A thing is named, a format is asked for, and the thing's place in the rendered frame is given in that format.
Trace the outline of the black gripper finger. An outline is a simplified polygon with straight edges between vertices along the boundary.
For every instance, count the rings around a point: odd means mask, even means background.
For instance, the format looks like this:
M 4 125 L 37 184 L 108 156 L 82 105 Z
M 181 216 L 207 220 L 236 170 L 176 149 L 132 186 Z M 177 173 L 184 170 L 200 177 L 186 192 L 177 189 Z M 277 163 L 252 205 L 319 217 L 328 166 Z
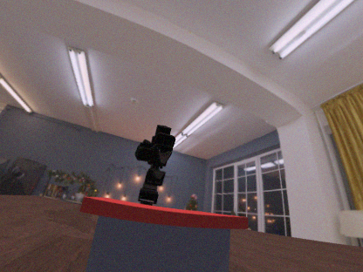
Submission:
M 159 161 L 162 165 L 165 165 L 170 158 L 173 151 L 173 147 L 171 146 L 164 146 L 160 144 L 154 145 L 153 152 L 158 155 Z
M 163 180 L 163 178 L 165 176 L 165 171 L 149 168 L 148 172 L 147 172 L 147 176 L 156 178 L 157 180 Z

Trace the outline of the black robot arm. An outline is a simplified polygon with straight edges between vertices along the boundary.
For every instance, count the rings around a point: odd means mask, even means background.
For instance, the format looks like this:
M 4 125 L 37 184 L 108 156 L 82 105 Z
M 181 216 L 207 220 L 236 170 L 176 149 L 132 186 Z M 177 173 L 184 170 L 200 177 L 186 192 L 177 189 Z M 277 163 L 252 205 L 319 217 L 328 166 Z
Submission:
M 154 150 L 153 146 L 155 145 L 155 139 L 156 139 L 157 133 L 170 134 L 170 132 L 171 132 L 170 127 L 157 125 L 156 131 L 155 131 L 155 136 L 152 137 L 151 142 L 144 139 L 143 143 L 141 142 L 138 145 L 137 150 L 134 154 L 136 156 L 137 160 L 145 160 L 148 164 L 150 164 L 150 162 L 151 162 L 150 159 L 151 159 L 152 152 Z M 151 165 L 151 167 L 153 166 L 153 164 L 150 164 L 150 165 Z M 144 181 L 143 188 L 140 189 L 138 201 L 141 201 L 140 204 L 142 204 L 142 205 L 153 206 L 153 203 L 156 204 L 158 196 L 159 195 L 157 192 L 157 185 L 147 184 Z M 143 201 L 140 199 L 144 199 L 147 201 Z

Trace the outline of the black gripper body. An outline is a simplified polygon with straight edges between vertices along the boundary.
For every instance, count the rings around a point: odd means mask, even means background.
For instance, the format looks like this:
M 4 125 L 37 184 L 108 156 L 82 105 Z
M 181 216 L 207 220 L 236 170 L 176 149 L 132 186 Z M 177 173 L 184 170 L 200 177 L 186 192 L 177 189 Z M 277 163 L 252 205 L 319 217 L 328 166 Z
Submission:
M 157 133 L 155 144 L 174 147 L 175 136 L 166 133 Z M 151 160 L 150 164 L 153 164 L 153 166 L 150 167 L 152 169 L 160 170 L 159 168 L 162 169 L 162 167 L 166 167 L 167 163 L 165 165 L 162 165 L 159 161 L 158 155 L 154 152 L 152 152 L 150 160 Z M 162 182 L 163 180 L 157 180 L 156 178 L 148 177 L 146 175 L 145 183 L 147 184 L 162 186 L 163 184 Z

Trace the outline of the red lid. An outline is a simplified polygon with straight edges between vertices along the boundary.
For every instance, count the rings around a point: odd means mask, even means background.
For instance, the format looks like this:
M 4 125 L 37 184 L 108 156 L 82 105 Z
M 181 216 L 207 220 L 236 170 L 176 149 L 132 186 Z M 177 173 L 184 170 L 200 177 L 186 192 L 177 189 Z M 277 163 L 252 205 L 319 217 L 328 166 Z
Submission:
M 189 227 L 247 229 L 248 218 L 142 205 L 111 198 L 84 197 L 79 212 L 144 223 Z

